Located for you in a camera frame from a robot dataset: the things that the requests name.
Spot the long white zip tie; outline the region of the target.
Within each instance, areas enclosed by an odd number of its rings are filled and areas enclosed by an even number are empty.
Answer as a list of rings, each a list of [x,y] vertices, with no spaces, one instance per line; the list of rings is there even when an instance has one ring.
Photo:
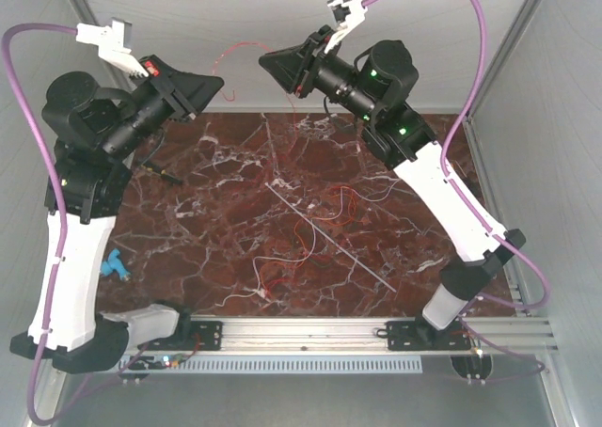
[[[330,244],[335,246],[340,252],[346,255],[348,258],[352,259],[354,263],[358,264],[363,270],[369,273],[372,277],[376,278],[379,282],[381,282],[386,288],[388,288],[393,293],[397,293],[397,290],[385,281],[382,277],[377,275],[372,269],[370,269],[366,264],[361,262],[359,258],[353,255],[351,252],[343,248],[339,245],[333,238],[331,238],[326,232],[324,232],[321,228],[314,224],[312,220],[310,220],[306,215],[304,215],[301,211],[299,211],[296,207],[292,205],[284,196],[282,196],[270,183],[265,182],[264,186],[266,186],[274,195],[276,195],[283,203],[285,203],[295,214],[297,214],[302,220],[308,223],[312,230],[316,233],[319,233],[326,239]]]

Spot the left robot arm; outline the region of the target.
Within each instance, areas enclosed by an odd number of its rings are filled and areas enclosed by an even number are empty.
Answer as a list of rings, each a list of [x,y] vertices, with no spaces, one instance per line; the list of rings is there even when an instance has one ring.
[[[181,350],[194,336],[189,310],[170,302],[122,313],[96,308],[104,251],[133,175],[127,157],[166,121],[200,114],[224,85],[154,55],[141,64],[130,92],[102,87],[84,71],[65,73],[48,87],[41,111],[57,136],[57,180],[44,200],[48,258],[34,319],[10,351],[69,374],[108,371],[147,342]]]

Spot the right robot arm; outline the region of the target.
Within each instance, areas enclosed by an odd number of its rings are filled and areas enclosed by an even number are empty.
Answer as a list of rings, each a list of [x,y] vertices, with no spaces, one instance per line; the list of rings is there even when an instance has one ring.
[[[456,256],[416,326],[417,341],[434,350],[449,325],[525,243],[519,229],[506,229],[476,199],[442,157],[443,148],[425,119],[407,103],[419,72],[400,40],[380,40],[347,63],[327,25],[300,45],[268,52],[260,66],[288,93],[313,90],[364,122],[367,149],[405,182],[448,234]]]

